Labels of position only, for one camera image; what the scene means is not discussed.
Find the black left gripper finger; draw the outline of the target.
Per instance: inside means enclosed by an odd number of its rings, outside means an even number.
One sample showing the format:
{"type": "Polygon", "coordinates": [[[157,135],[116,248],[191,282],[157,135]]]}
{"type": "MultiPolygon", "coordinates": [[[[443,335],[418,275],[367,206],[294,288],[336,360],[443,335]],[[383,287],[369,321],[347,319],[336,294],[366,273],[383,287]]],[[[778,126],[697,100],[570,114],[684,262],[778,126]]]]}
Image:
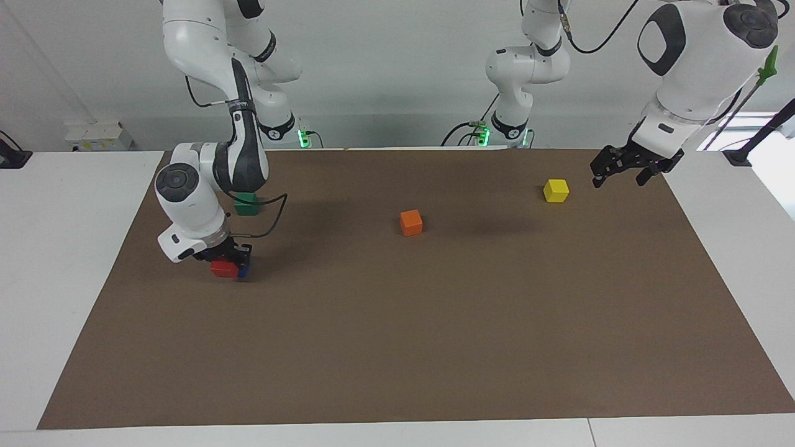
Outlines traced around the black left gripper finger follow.
{"type": "Polygon", "coordinates": [[[598,155],[590,163],[593,186],[601,187],[609,176],[624,172],[627,169],[625,161],[627,161],[625,148],[602,148],[599,150],[598,155]]]}
{"type": "Polygon", "coordinates": [[[669,173],[683,158],[683,155],[674,155],[670,159],[661,159],[648,162],[648,165],[639,172],[636,176],[636,183],[638,186],[645,186],[648,181],[654,176],[662,173],[669,173]]]}

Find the green tipped grabber stick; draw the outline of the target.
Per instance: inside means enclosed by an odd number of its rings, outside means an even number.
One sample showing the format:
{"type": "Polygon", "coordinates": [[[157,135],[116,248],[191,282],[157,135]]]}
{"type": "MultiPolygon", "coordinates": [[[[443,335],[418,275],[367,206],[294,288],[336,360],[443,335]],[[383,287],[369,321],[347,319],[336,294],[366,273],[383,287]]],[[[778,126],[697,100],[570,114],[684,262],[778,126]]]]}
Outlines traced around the green tipped grabber stick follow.
{"type": "Polygon", "coordinates": [[[728,111],[727,118],[724,117],[723,119],[719,120],[720,126],[717,128],[715,133],[713,134],[712,138],[708,141],[706,145],[704,145],[703,150],[707,151],[712,144],[715,142],[716,139],[724,132],[724,130],[728,127],[728,124],[732,121],[733,118],[737,116],[737,114],[743,109],[744,105],[750,101],[755,93],[757,93],[758,89],[761,88],[767,82],[768,79],[775,76],[778,73],[777,71],[777,56],[778,56],[778,46],[773,45],[773,49],[770,54],[765,59],[765,62],[761,67],[757,70],[757,76],[755,77],[755,82],[753,83],[752,88],[745,94],[743,99],[739,102],[733,102],[730,105],[728,111]]]}

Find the white power box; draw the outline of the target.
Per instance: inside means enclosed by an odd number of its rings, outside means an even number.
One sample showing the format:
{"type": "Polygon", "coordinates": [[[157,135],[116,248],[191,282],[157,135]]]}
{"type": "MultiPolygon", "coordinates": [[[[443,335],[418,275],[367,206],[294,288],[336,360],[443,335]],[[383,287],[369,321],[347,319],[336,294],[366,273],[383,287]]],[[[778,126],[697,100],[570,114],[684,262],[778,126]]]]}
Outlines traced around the white power box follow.
{"type": "Polygon", "coordinates": [[[68,125],[65,144],[71,151],[128,151],[134,140],[120,122],[68,125]]]}

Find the brown table mat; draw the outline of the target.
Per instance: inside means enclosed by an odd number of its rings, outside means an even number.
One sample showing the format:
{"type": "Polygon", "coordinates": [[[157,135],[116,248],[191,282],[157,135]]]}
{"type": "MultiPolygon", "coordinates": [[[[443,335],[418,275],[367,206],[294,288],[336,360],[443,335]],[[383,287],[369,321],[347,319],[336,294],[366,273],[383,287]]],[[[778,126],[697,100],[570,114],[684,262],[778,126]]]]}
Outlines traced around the brown table mat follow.
{"type": "Polygon", "coordinates": [[[270,153],[239,281],[163,255],[148,184],[38,427],[795,412],[665,179],[593,156],[270,153]]]}

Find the black table clamp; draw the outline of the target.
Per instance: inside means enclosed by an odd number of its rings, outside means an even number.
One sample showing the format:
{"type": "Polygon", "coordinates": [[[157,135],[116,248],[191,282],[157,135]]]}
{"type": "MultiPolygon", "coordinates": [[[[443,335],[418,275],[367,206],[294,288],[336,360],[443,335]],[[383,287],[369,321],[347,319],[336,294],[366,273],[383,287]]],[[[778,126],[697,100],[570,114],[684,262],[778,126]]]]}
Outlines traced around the black table clamp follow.
{"type": "Polygon", "coordinates": [[[32,156],[6,133],[0,130],[0,169],[22,169],[32,156]]]}

